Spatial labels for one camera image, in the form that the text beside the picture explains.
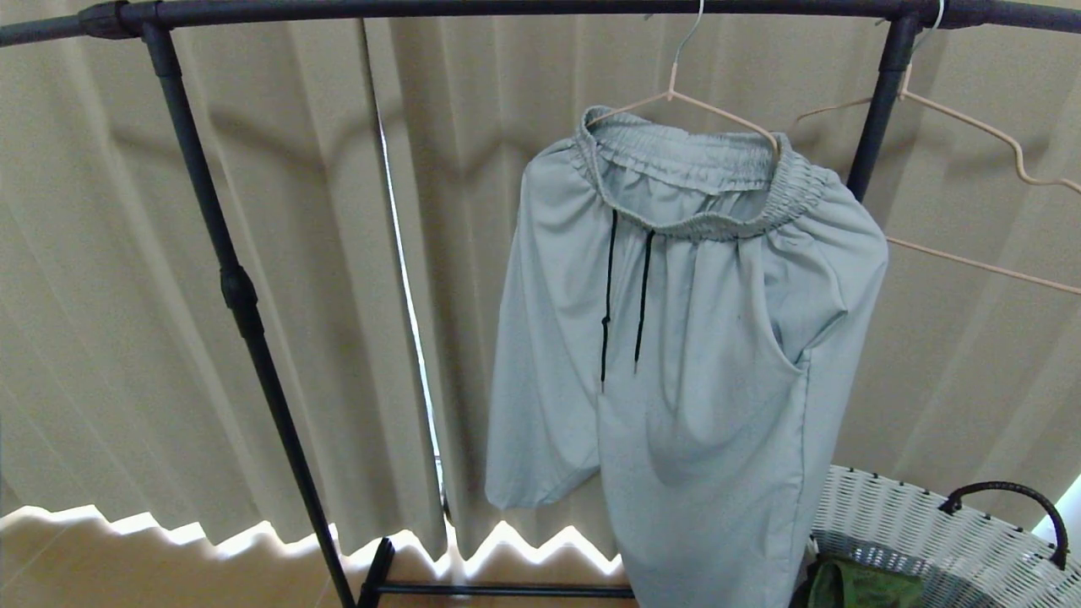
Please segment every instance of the white woven basket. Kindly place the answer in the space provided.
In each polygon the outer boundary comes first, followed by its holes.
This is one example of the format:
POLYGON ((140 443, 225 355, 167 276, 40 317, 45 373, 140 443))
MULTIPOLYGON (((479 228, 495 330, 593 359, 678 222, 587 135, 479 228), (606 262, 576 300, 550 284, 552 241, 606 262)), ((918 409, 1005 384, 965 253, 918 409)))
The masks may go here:
POLYGON ((961 495, 982 489, 1026 493, 1054 512, 1046 499, 1013 484, 977 484, 947 499, 835 465, 818 503, 813 537, 823 553, 920 577, 925 608, 1081 607, 1081 564, 1068 554, 1058 514, 1052 519, 1062 551, 1016 526, 960 506, 961 495), (956 510, 952 515, 939 508, 947 503, 947 510, 956 510))

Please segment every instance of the elastic waistband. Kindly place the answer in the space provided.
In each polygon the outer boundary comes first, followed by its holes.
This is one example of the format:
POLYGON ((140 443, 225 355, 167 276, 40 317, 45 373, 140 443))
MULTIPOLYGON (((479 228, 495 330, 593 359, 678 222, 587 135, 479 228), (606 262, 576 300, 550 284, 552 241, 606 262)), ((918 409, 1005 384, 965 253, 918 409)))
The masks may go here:
POLYGON ((780 146, 780 159, 774 168, 773 148, 756 133, 691 134, 630 114, 586 127, 609 111, 611 108, 604 106, 586 110, 574 136, 575 147, 585 161, 587 179, 604 203, 645 229, 692 240, 753 238, 791 222, 822 199, 829 172, 792 150, 783 133, 774 133, 780 146), (764 189, 765 203, 757 216, 746 221, 707 211, 657 225, 614 200, 602 179, 599 158, 707 195, 764 189))

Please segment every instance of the beige curtain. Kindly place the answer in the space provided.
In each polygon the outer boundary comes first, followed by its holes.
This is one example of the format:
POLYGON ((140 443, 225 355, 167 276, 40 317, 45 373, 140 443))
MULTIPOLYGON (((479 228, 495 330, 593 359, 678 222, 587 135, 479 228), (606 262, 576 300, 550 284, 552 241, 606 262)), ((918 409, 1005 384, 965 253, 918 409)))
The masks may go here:
MULTIPOLYGON (((575 525, 614 548, 596 480, 552 507, 498 513, 483 499, 490 370, 521 171, 592 104, 667 84, 691 16, 369 21, 376 94, 418 298, 448 494, 463 552, 501 518, 533 543, 575 525)), ((708 15, 680 62, 680 90, 774 130, 868 95, 886 27, 867 19, 708 15)), ((1081 38, 987 27, 937 32, 913 90, 1017 135, 1038 175, 1081 175, 1081 38)), ((645 116, 728 130, 658 104, 645 116)), ((842 174, 864 118, 852 109, 791 132, 842 174)), ((1026 187, 1009 148, 898 106, 867 206, 888 234, 1081 285, 1081 202, 1026 187)), ((1081 300, 906 250, 892 264, 836 462, 949 491, 1004 478, 1060 495, 1081 473, 1081 300)), ((1025 526, 1023 500, 972 504, 1025 526)))
MULTIPOLYGON (((4 23, 89 2, 2 4, 4 23)), ((357 22, 178 31, 238 253, 342 550, 445 546, 357 22)), ((0 52, 4 507, 311 533, 137 40, 0 52)))

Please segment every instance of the green cloth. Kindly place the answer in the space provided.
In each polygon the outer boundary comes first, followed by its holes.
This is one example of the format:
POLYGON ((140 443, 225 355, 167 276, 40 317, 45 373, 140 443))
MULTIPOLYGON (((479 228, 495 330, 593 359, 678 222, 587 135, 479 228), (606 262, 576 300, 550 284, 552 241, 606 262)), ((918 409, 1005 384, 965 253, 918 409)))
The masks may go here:
POLYGON ((923 581, 864 566, 845 557, 819 555, 796 591, 791 608, 919 608, 923 581))

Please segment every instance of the light gray pants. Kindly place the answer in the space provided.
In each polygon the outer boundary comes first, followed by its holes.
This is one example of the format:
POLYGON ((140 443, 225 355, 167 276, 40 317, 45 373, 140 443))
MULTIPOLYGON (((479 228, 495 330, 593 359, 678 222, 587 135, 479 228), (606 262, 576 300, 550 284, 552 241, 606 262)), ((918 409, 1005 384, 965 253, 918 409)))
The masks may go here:
POLYGON ((499 312, 486 493, 600 470, 642 606, 783 608, 886 265, 778 135, 619 115, 535 158, 499 312))

